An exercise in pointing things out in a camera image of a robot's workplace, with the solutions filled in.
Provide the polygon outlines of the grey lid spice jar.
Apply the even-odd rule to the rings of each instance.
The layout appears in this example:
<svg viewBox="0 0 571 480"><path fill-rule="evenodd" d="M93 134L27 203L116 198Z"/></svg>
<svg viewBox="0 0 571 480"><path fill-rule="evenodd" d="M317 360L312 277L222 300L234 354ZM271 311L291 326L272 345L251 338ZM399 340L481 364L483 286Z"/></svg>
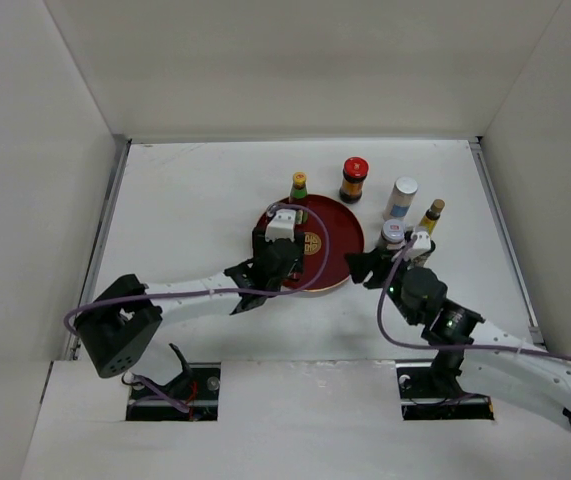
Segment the grey lid spice jar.
<svg viewBox="0 0 571 480"><path fill-rule="evenodd" d="M405 244L404 221L394 218L386 220L381 227L376 250L380 254L393 256L402 250Z"/></svg>

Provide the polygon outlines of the green label sauce bottle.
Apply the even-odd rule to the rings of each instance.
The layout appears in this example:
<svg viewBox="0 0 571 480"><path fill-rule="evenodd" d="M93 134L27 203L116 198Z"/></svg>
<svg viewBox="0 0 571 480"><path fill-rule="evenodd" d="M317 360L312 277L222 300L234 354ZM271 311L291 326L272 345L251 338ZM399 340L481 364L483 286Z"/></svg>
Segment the green label sauce bottle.
<svg viewBox="0 0 571 480"><path fill-rule="evenodd" d="M289 203L308 206L307 176L304 172L295 172L292 176L292 186L289 193ZM296 210L296 224L304 225L308 219L306 210Z"/></svg>

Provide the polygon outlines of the white tall canister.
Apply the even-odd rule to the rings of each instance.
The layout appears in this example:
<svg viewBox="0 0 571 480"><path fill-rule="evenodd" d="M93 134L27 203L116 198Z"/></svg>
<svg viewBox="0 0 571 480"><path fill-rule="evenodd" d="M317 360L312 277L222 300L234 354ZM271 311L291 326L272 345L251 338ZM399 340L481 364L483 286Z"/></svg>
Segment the white tall canister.
<svg viewBox="0 0 571 480"><path fill-rule="evenodd" d="M418 191L417 181L409 176L398 177L392 188L386 208L382 214L384 220L403 220Z"/></svg>

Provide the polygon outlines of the red lid sauce jar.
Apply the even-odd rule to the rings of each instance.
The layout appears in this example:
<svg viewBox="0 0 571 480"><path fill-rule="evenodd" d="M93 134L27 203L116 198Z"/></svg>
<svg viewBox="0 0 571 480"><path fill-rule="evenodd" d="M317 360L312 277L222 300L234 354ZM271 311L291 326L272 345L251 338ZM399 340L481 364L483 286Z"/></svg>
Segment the red lid sauce jar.
<svg viewBox="0 0 571 480"><path fill-rule="evenodd" d="M350 157L345 160L342 169L343 180L339 196L345 203L358 202L363 193L363 185L369 173L369 164L362 157Z"/></svg>

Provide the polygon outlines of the glass shaker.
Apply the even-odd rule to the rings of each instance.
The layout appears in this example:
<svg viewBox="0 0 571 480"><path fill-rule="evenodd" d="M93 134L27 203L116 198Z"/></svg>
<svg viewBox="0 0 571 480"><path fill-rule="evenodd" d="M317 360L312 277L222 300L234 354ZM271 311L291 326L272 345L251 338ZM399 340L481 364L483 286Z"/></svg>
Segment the glass shaker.
<svg viewBox="0 0 571 480"><path fill-rule="evenodd" d="M271 218L273 218L273 217L276 215L276 213L277 213L280 209L283 209L283 208L285 208L285 207L286 207L286 205L285 205L284 203L282 203L282 202L273 202L272 204L270 204L270 205L266 208L266 210L265 210L265 216L266 216L268 219L271 219Z"/></svg>

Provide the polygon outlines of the small dark pepper bottle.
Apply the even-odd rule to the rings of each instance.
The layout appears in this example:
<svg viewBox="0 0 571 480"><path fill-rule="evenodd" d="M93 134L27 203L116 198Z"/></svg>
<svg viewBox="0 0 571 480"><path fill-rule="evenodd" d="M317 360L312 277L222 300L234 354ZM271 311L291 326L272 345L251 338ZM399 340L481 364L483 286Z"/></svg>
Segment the small dark pepper bottle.
<svg viewBox="0 0 571 480"><path fill-rule="evenodd" d="M430 256L433 254L433 252L436 250L436 244L434 241L431 241L431 247L430 250L427 252L424 252L418 256L416 256L412 261L411 261L411 265L413 268L416 267L424 267L426 262L428 261L428 259L430 258Z"/></svg>

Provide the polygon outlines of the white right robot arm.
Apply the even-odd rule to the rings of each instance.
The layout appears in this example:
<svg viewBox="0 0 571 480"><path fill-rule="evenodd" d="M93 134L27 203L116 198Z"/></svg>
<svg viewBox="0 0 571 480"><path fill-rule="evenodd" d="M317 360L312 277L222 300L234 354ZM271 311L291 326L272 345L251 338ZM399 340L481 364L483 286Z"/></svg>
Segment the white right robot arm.
<svg viewBox="0 0 571 480"><path fill-rule="evenodd" d="M501 399L571 433L571 356L553 354L499 329L479 313L449 299L448 287L430 269L415 266L405 247L349 253L354 283L378 289L402 318L421 327L421 350L436 353L429 384L438 394L457 390Z"/></svg>

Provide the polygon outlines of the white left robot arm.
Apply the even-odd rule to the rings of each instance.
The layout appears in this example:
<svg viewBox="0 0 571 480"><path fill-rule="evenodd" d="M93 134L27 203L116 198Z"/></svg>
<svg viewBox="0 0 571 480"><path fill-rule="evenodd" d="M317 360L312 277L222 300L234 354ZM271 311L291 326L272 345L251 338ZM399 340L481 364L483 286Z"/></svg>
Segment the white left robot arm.
<svg viewBox="0 0 571 480"><path fill-rule="evenodd" d="M189 373L170 363L172 354L157 331L171 324L207 316L245 313L264 305L286 281L303 270L304 234L269 240L253 232L254 256L196 281L145 284L134 274L114 281L94 302L75 315L73 329L101 378L126 371L155 383L162 394L179 398L189 387Z"/></svg>

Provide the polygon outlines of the red round tray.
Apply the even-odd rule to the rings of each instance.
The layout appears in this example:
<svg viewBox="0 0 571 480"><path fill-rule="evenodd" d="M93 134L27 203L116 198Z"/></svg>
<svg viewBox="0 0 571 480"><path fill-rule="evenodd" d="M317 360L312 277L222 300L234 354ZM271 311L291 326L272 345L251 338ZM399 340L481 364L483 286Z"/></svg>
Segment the red round tray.
<svg viewBox="0 0 571 480"><path fill-rule="evenodd" d="M284 203L287 209L298 209L286 199L277 202ZM297 281L286 281L281 288L320 292L337 287L350 276L344 255L364 251L362 227L348 207L326 196L308 195L308 206L300 210L308 212L306 223L296 224L295 228L305 232L304 272ZM266 228L269 220L263 213L255 227ZM249 271L256 286L254 260L251 257Z"/></svg>

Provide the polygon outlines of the yellow label oil bottle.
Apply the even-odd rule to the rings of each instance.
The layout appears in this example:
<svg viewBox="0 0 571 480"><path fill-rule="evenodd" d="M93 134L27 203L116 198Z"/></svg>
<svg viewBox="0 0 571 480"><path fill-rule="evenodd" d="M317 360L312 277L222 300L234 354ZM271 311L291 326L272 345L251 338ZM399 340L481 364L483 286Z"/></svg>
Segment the yellow label oil bottle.
<svg viewBox="0 0 571 480"><path fill-rule="evenodd" d="M435 199L421 218L418 227L432 235L444 207L445 202L442 199Z"/></svg>

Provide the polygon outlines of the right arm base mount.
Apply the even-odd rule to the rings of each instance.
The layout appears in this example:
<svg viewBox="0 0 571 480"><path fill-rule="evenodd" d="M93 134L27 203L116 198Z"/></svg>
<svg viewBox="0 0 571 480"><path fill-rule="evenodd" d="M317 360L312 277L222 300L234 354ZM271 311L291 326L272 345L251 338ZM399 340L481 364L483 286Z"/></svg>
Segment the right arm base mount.
<svg viewBox="0 0 571 480"><path fill-rule="evenodd" d="M458 383L461 354L395 362L401 415L405 421L493 421L491 399L468 393Z"/></svg>

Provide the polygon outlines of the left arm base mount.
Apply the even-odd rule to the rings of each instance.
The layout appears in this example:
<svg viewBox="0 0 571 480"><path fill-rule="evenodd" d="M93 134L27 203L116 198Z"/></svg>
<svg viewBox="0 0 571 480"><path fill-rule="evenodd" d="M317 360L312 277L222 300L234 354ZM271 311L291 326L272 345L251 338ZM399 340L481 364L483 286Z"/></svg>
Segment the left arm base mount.
<svg viewBox="0 0 571 480"><path fill-rule="evenodd" d="M221 387L220 363L190 363L177 345L170 343L173 377L164 385L147 376L127 372L121 383L129 388L127 421L200 422L216 421Z"/></svg>

